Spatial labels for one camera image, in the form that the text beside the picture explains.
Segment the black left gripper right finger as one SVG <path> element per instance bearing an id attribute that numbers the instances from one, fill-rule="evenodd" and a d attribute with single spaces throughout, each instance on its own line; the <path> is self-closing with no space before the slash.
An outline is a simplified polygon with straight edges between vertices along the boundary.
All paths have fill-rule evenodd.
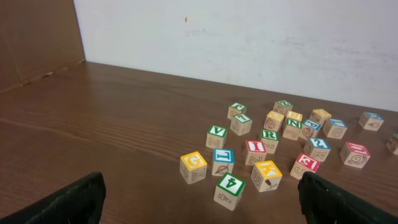
<path id="1" fill-rule="evenodd" d="M 397 224 L 397 217 L 347 192 L 313 172 L 298 183 L 301 212 L 311 224 Z"/>

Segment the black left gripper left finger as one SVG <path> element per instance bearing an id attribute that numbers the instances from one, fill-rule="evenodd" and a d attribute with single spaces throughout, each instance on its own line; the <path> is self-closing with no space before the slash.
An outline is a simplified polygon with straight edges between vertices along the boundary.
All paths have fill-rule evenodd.
<path id="1" fill-rule="evenodd" d="M 22 210 L 1 218 L 3 224 L 87 223 L 101 220 L 106 186 L 93 172 Z"/>

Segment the blue 2 wooden block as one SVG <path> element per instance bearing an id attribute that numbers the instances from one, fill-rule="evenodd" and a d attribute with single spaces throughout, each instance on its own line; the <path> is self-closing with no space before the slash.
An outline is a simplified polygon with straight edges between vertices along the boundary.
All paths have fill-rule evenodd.
<path id="1" fill-rule="evenodd" d="M 308 138 L 303 152 L 320 162 L 324 162 L 331 151 L 330 145 L 323 138 Z"/>

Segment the red I wooden block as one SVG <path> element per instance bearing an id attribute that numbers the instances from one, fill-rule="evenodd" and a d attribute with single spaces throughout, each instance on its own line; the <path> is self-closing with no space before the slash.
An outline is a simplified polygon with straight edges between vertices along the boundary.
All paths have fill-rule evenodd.
<path id="1" fill-rule="evenodd" d="M 243 154 L 244 163 L 253 166 L 257 162 L 265 161 L 267 149 L 262 141 L 246 140 Z"/>

